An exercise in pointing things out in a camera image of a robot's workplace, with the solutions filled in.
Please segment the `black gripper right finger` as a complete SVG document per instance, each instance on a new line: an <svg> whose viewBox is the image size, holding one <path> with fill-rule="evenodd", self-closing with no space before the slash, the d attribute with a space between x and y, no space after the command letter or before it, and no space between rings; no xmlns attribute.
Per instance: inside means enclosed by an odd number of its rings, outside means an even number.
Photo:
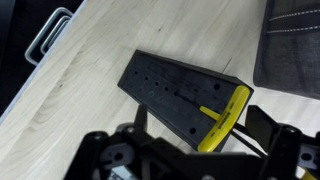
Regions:
<svg viewBox="0 0 320 180"><path fill-rule="evenodd" d="M245 127L250 136L267 153L272 149L280 125L257 105L249 105Z"/></svg>

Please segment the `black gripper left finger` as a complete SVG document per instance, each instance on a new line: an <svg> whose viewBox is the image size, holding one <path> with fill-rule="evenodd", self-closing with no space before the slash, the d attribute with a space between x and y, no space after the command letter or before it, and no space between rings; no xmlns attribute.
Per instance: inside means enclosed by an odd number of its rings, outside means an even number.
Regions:
<svg viewBox="0 0 320 180"><path fill-rule="evenodd" d="M142 139L147 129L147 107L139 105L134 120L134 132L138 139Z"/></svg>

